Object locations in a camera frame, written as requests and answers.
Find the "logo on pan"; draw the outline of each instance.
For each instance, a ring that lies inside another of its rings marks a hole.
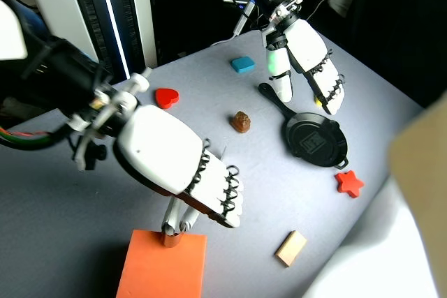
[[[317,131],[300,141],[300,146],[310,155],[319,150],[327,141]]]

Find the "orange block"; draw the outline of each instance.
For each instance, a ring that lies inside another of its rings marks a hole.
[[[174,248],[160,232],[134,230],[117,298],[200,298],[207,237],[183,234]]]

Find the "table surface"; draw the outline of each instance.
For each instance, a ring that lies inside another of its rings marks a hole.
[[[310,165],[288,152],[280,133],[284,118],[257,90],[269,77],[257,31],[155,69],[149,91],[138,97],[153,103],[155,89],[178,90],[179,103],[169,113],[210,138],[215,154],[227,146],[224,162],[241,170],[241,226],[228,229],[200,216],[191,231],[208,236],[204,298],[300,297],[384,182],[388,144],[421,111],[325,42],[346,76],[346,98],[332,119],[349,144],[344,171],[354,170],[365,183],[357,199],[337,192],[339,170]],[[229,62],[243,56],[256,68],[240,75]],[[293,74],[293,88],[291,109],[325,114],[302,75]],[[251,119],[245,134],[228,123],[239,110]],[[17,128],[54,129],[63,120],[53,111]],[[132,230],[160,230],[169,199],[128,176],[111,151],[92,172],[76,170],[66,142],[35,152],[1,147],[0,155],[1,296],[114,297]],[[292,230],[308,242],[285,268],[273,255]]]

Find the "blue block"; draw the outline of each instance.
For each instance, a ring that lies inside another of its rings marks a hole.
[[[245,73],[254,69],[255,63],[248,56],[240,57],[231,61],[231,66],[237,73]]]

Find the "black frying pan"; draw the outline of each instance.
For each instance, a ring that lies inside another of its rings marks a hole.
[[[286,139],[294,156],[320,167],[343,169],[348,165],[348,144],[336,121],[315,113],[295,113],[267,83],[259,84],[258,90],[288,119]]]

